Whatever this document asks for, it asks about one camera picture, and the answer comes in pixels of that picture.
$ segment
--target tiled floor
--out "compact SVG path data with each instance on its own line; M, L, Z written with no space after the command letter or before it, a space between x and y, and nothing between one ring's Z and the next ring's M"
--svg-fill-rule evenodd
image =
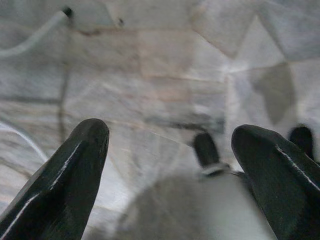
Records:
M72 27L0 60L0 117L49 154L80 121L107 123L84 240L198 239L196 133L211 133L235 169L231 135L241 124L287 136L305 123L320 146L318 0L1 1L0 47L66 4ZM1 132L0 211L42 163Z

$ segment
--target white cable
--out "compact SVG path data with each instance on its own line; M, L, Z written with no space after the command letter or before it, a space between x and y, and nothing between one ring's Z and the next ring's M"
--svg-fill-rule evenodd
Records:
M35 151L36 153L46 162L49 159L49 155L42 150L40 145L32 138L32 136L22 129L21 127L15 125L14 123L0 117L0 126L5 127L6 129L10 130L10 132L14 132L20 135Z
M40 27L34 34L32 34L27 40L20 43L18 46L9 49L0 49L0 59L8 58L22 54L32 47L34 47L46 34L54 30L60 23L68 19L68 16L63 11L58 11L49 21L47 21L42 27Z

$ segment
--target marble floor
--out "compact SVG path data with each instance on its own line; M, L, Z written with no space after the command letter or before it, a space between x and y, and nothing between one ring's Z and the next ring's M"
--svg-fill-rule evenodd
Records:
M304 123L320 159L319 0L0 1L0 48L66 4L73 24L0 59L0 117L49 155L82 120L107 123L84 240L198 240L197 133L208 131L221 159L241 170L231 150L237 126L286 137ZM43 160L0 131L2 212Z

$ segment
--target floor tile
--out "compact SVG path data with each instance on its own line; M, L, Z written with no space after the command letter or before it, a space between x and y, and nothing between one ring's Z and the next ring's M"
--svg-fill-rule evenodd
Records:
M144 76L223 82L228 59L196 32L141 31L139 41Z
M227 56L234 57L259 1L204 0L194 9L192 28Z
M320 2L318 0L269 0L269 2L282 5L299 14L320 19Z
M276 4L259 10L265 28L289 61L320 56L320 21Z
M284 55L261 24L260 19L255 17L230 71L272 67L285 61Z

